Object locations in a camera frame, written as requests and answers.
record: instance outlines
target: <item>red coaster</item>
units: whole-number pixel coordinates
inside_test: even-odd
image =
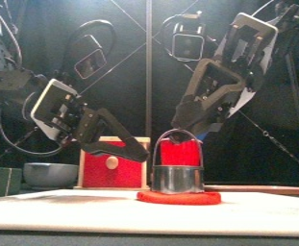
[[[217,205],[221,203],[218,192],[164,194],[155,191],[139,191],[136,198],[146,203],[170,205]]]

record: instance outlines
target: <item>cable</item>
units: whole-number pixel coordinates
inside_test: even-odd
[[[7,142],[16,150],[19,150],[23,154],[26,154],[26,155],[28,155],[28,156],[31,156],[31,157],[47,158],[47,157],[51,157],[51,156],[56,155],[56,154],[62,151],[62,149],[63,149],[63,146],[59,144],[59,147],[58,147],[55,150],[52,150],[52,151],[50,151],[50,152],[39,153],[39,152],[31,152],[31,151],[27,151],[27,150],[21,149],[20,147],[17,147],[16,144],[13,144],[13,143],[9,141],[9,139],[8,139],[7,135],[5,135],[5,132],[4,132],[4,130],[3,130],[3,124],[1,124],[1,109],[0,109],[0,134],[1,134],[3,139],[5,140],[5,142]]]
[[[13,42],[13,45],[15,45],[15,48],[16,48],[16,68],[17,69],[21,69],[21,54],[20,54],[20,47],[19,47],[19,44],[17,44],[17,41],[16,41],[16,37],[9,29],[9,26],[7,24],[7,22],[4,21],[1,15],[0,15],[0,22],[3,23],[5,29],[7,29],[7,32],[9,34],[9,37],[11,37],[11,40]]]
[[[275,2],[275,0],[270,0],[254,13],[253,13],[253,17],[255,17],[258,15],[259,12],[262,12],[270,4],[273,4]]]

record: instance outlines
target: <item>black background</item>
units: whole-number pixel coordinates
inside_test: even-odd
[[[116,30],[116,47],[108,64],[76,85],[88,106],[107,108],[135,136],[146,135],[147,111],[147,14],[151,14],[151,146],[171,129],[175,106],[180,102],[193,72],[172,60],[159,44],[159,28],[164,19],[175,14],[202,11],[207,33],[222,40],[229,24],[238,12],[253,14],[267,2],[263,0],[154,0],[151,12],[146,0],[31,0],[21,12],[20,0],[8,1],[13,21],[19,26],[19,45],[23,66],[36,74],[51,77],[60,68],[67,38],[86,21],[107,19]],[[269,20],[273,11],[259,16]],[[103,48],[110,47],[110,32],[92,31]],[[299,79],[299,44],[294,50]],[[283,143],[299,159],[299,123],[294,106],[291,83],[283,60],[274,63],[263,88],[242,112]],[[5,118],[7,133],[17,139],[31,129],[15,119]],[[43,135],[26,145],[47,150],[55,145]],[[8,145],[0,138],[0,154]],[[71,144],[55,157],[35,159],[12,151],[0,159],[0,166],[23,167],[27,161],[79,163],[80,149]],[[262,136],[241,114],[233,115],[218,134],[209,134],[203,142],[206,181],[251,183],[298,183],[299,166]]]

